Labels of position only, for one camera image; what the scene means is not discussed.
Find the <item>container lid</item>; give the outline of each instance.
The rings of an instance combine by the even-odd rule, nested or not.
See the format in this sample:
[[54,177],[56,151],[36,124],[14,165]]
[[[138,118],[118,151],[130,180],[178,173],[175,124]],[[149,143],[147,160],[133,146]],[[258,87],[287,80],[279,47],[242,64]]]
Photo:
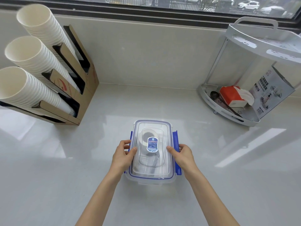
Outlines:
[[175,163],[167,146],[173,146],[172,126],[165,121],[138,120],[131,148],[137,147],[127,175],[134,180],[167,180],[175,176]]

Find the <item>stack of paper cups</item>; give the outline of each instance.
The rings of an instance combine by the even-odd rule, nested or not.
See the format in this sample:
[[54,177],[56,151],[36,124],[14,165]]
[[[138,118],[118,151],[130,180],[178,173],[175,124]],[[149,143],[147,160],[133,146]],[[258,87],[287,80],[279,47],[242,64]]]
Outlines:
[[75,115],[74,110],[57,93],[19,67],[0,70],[0,101],[37,115],[45,114],[32,107],[40,101],[46,101],[72,116]]
[[53,84],[42,73],[48,73],[55,69],[80,92],[66,68],[36,37],[22,36],[13,40],[6,46],[5,55],[10,61],[33,74],[48,87],[53,87]]
[[70,73],[73,73],[52,46],[60,45],[62,42],[65,43],[78,61],[75,50],[62,27],[47,6],[41,4],[24,6],[17,12],[17,20],[29,34],[39,38],[47,48],[55,54],[56,58]]

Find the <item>black spoon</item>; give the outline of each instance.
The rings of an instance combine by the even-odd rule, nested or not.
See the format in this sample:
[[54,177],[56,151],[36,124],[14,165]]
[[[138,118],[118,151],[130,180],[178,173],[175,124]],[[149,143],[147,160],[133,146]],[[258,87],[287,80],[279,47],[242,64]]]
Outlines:
[[212,100],[219,99],[219,100],[220,100],[222,103],[224,103],[224,105],[227,106],[227,108],[230,109],[236,116],[239,116],[239,117],[243,118],[241,115],[239,115],[237,112],[235,112],[230,106],[228,106],[228,105],[226,104],[226,102],[224,102],[223,99],[221,99],[221,98],[219,97],[219,93],[218,93],[218,92],[216,92],[216,91],[211,91],[211,92],[210,92],[210,98],[211,98]]

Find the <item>white countertop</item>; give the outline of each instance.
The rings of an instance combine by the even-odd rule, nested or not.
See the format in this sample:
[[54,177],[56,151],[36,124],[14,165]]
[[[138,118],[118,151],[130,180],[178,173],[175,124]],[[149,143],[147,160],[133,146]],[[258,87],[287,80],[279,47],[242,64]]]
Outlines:
[[[74,225],[138,119],[169,121],[241,225],[299,225],[301,100],[256,127],[213,114],[193,90],[100,84],[80,126],[0,108],[0,225]],[[185,177],[122,177],[104,225],[207,225]]]

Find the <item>person's left hand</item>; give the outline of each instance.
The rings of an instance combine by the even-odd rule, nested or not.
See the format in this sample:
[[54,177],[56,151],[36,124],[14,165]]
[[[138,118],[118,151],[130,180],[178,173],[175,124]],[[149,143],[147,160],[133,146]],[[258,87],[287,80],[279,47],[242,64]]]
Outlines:
[[133,157],[137,152],[137,147],[132,148],[129,152],[125,151],[125,149],[130,148],[130,146],[127,145],[130,142],[131,140],[120,141],[120,144],[116,148],[116,151],[113,155],[112,164],[110,167],[111,172],[121,176],[122,173],[131,165]]

